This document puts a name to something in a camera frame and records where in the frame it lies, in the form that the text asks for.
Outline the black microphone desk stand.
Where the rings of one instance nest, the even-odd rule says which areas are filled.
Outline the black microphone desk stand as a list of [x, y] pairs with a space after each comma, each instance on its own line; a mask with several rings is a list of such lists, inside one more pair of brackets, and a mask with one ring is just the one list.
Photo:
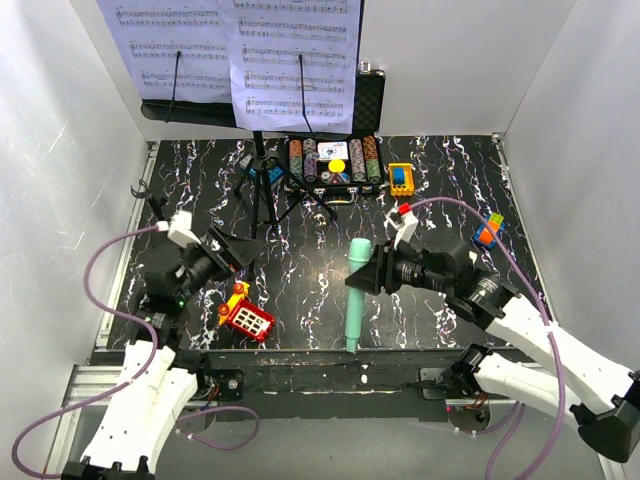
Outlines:
[[167, 198], [154, 195], [151, 192], [147, 181], [140, 178], [138, 180], [138, 187], [135, 188], [134, 186], [131, 186], [130, 193], [134, 198], [143, 200], [149, 206], [151, 212], [158, 221], [167, 220], [165, 214], [165, 207], [168, 204]]

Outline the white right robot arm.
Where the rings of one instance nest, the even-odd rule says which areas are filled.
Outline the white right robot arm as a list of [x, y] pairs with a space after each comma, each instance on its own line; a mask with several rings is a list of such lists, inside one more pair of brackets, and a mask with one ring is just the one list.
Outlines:
[[535, 371], [487, 347], [469, 346], [425, 388], [510, 397], [564, 421], [600, 455], [627, 462], [639, 443], [639, 374], [609, 360], [554, 322], [499, 275], [478, 268], [467, 244], [449, 233], [427, 249], [408, 243], [349, 247], [347, 286], [370, 295], [407, 285], [444, 294], [461, 319], [498, 337], [540, 365]]

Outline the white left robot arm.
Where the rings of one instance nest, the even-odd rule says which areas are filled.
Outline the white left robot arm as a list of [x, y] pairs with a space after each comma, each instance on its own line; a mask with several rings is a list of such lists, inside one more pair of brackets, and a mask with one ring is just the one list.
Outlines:
[[211, 392], [211, 373], [198, 365], [174, 367], [176, 351], [159, 345], [159, 334], [149, 320], [124, 312], [120, 315], [140, 324], [150, 338], [126, 347], [116, 387], [77, 404], [84, 408], [97, 400], [109, 400], [99, 428], [81, 459], [65, 464], [63, 479], [153, 479], [159, 456], [175, 424], [208, 413], [244, 413], [254, 418], [255, 426], [248, 437], [235, 445], [208, 443], [192, 433], [188, 435], [190, 438], [214, 449], [234, 451], [256, 437], [260, 418], [248, 407], [216, 406], [183, 416], [181, 412], [190, 399], [200, 400]]

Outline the mint green toy microphone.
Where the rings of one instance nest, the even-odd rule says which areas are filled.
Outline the mint green toy microphone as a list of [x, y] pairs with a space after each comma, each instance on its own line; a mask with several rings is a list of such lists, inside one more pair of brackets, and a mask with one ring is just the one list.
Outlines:
[[[371, 257], [371, 241], [366, 238], [354, 238], [349, 245], [349, 269], [353, 274], [366, 265]], [[365, 293], [357, 288], [348, 288], [345, 314], [345, 348], [355, 353], [361, 336], [362, 316]]]

